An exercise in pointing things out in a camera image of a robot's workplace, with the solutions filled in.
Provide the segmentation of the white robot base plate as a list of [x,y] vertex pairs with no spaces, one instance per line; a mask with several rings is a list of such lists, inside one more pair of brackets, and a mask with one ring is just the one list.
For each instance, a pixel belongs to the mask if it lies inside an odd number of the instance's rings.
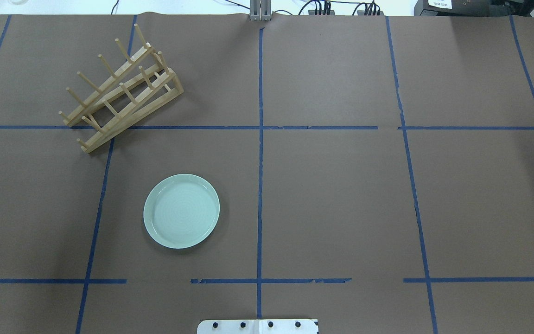
[[235,319],[205,320],[197,334],[318,334],[318,321],[313,319]]

